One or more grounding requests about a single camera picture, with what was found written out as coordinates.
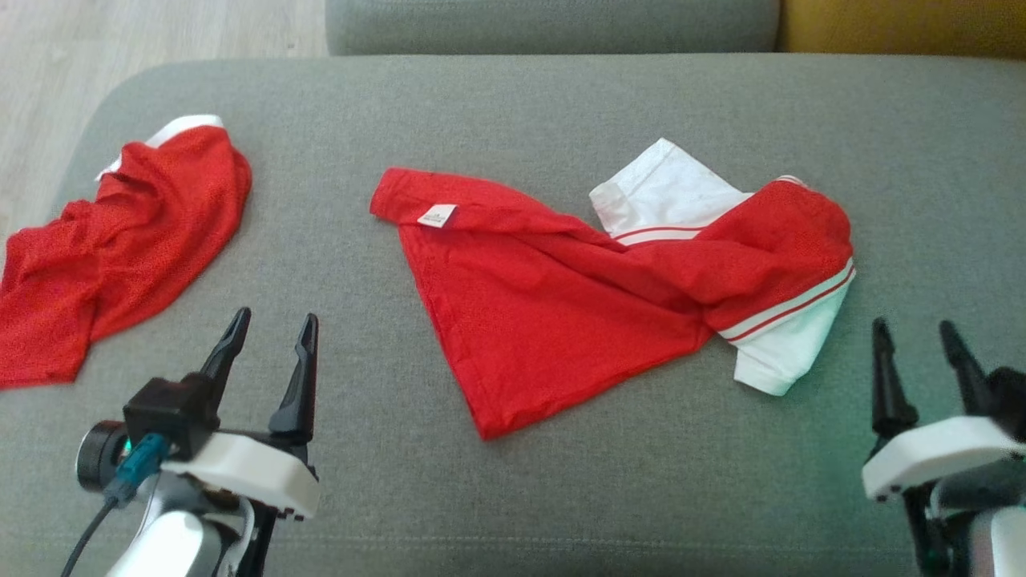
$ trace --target red stripe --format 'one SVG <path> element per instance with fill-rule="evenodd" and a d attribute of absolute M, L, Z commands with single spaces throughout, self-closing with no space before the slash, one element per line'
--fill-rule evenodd
<path fill-rule="evenodd" d="M 737 337 L 735 337 L 733 339 L 727 339 L 726 342 L 733 343 L 733 342 L 738 341 L 740 339 L 744 339 L 745 337 L 751 335 L 752 333 L 758 331 L 759 329 L 762 329 L 766 324 L 770 324 L 771 322 L 773 322 L 775 320 L 778 320 L 781 317 L 787 316 L 787 315 L 789 315 L 789 314 L 791 314 L 793 312 L 797 312 L 797 311 L 799 311 L 799 310 L 807 307 L 808 305 L 815 303 L 816 301 L 822 299 L 823 297 L 826 297 L 827 295 L 829 295 L 829 294 L 833 293 L 834 291 L 836 291 L 836 290 L 840 288 L 841 286 L 843 286 L 844 283 L 847 282 L 850 278 L 852 278 L 852 274 L 854 274 L 854 273 L 855 273 L 855 267 L 853 266 L 847 271 L 847 275 L 844 276 L 844 279 L 841 280 L 840 282 L 838 282 L 837 284 L 834 284 L 833 286 L 831 286 L 830 290 L 824 291 L 823 293 L 820 293 L 815 299 L 812 299 L 811 301 L 805 301 L 804 303 L 802 303 L 802 304 L 800 304 L 800 305 L 798 305 L 796 307 L 790 308 L 790 309 L 788 309 L 788 310 L 786 310 L 786 311 L 778 314 L 777 316 L 774 316 L 773 318 L 763 320 L 762 322 L 756 324 L 755 326 L 752 326 L 751 329 L 749 329 L 748 331 L 745 331 L 744 333 L 738 335 Z"/>
<path fill-rule="evenodd" d="M 657 230 L 686 230 L 686 231 L 697 232 L 697 231 L 700 231 L 700 230 L 703 230 L 703 229 L 705 229 L 705 227 L 697 227 L 697 228 L 688 228 L 688 227 L 652 227 L 652 228 L 642 228 L 642 229 L 638 229 L 638 230 L 632 230 L 630 232 L 625 232 L 624 234 L 621 234 L 620 236 L 614 236 L 613 239 L 614 240 L 620 240 L 621 238 L 627 238 L 628 236 L 634 236 L 635 234 L 641 234 L 642 232 L 655 232 Z"/>

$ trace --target blue cable connector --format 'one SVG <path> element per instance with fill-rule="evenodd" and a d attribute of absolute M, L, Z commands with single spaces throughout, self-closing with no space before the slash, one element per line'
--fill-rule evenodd
<path fill-rule="evenodd" d="M 132 448 L 128 457 L 118 465 L 114 479 L 104 488 L 104 499 L 124 508 L 139 491 L 143 482 L 160 470 L 160 463 L 167 458 L 170 447 L 163 435 L 147 433 L 143 440 Z"/>

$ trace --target gray couch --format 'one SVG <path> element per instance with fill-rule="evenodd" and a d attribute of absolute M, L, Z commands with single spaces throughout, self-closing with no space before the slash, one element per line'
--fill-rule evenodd
<path fill-rule="evenodd" d="M 72 474 L 81 434 L 150 377 L 197 368 L 241 305 L 253 321 L 227 426 L 265 425 L 303 315 L 321 319 L 321 510 L 279 526 L 268 575 L 913 574 L 900 508 L 860 482 L 870 321 L 891 319 L 924 421 L 959 407 L 941 318 L 988 367 L 1026 366 L 1024 93 L 1022 63 L 777 53 L 207 62 L 132 78 L 90 122 L 58 204 L 93 195 L 121 144 L 197 112 L 224 117 L 252 193 L 206 272 L 93 346 L 74 386 L 3 393 L 0 574 L 58 572 L 101 505 Z M 379 178 L 484 177 L 598 226 L 587 192 L 659 137 L 743 190 L 792 174 L 845 208 L 859 277 L 815 368 L 771 397 L 732 380 L 715 340 L 482 443 L 395 229 L 367 214 Z M 110 567 L 139 513 L 112 515 L 77 574 Z"/>

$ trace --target yellow cushion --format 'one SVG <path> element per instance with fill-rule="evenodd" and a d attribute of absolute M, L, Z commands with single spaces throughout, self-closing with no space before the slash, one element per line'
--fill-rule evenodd
<path fill-rule="evenodd" d="M 1026 60 L 1026 0 L 782 0 L 778 48 Z"/>

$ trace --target black cable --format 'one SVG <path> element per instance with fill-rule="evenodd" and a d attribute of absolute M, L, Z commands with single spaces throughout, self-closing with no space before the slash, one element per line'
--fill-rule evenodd
<path fill-rule="evenodd" d="M 68 563 L 65 564 L 65 570 L 61 572 L 61 577 L 70 577 L 71 572 L 75 569 L 75 564 L 78 563 L 78 557 L 82 556 L 82 551 L 85 549 L 85 544 L 89 542 L 92 534 L 96 532 L 96 528 L 100 527 L 101 523 L 107 518 L 107 514 L 114 510 L 118 504 L 117 499 L 107 499 L 104 501 L 103 508 L 96 513 L 96 516 L 92 517 L 92 522 L 89 527 L 85 528 L 82 532 L 82 536 L 79 537 L 78 543 L 75 544 L 75 548 L 72 549 L 71 555 L 68 557 Z"/>

